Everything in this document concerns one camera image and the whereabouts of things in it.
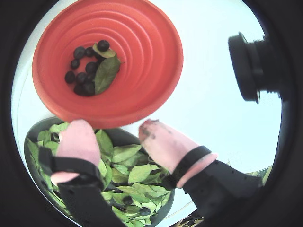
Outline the pink-tipped black gripper finger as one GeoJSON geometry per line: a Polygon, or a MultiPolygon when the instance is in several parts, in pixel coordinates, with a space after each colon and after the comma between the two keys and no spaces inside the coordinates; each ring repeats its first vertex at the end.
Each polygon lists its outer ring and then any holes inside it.
{"type": "Polygon", "coordinates": [[[189,194],[205,219],[238,210],[263,186],[260,177],[235,170],[207,147],[158,120],[146,120],[139,127],[139,139],[149,156],[169,171],[170,187],[189,194]]]}
{"type": "Polygon", "coordinates": [[[40,147],[38,161],[57,185],[61,198],[74,219],[83,227],[123,227],[103,199],[103,179],[98,165],[101,159],[94,130],[85,120],[72,121],[61,133],[53,155],[40,147]]]}

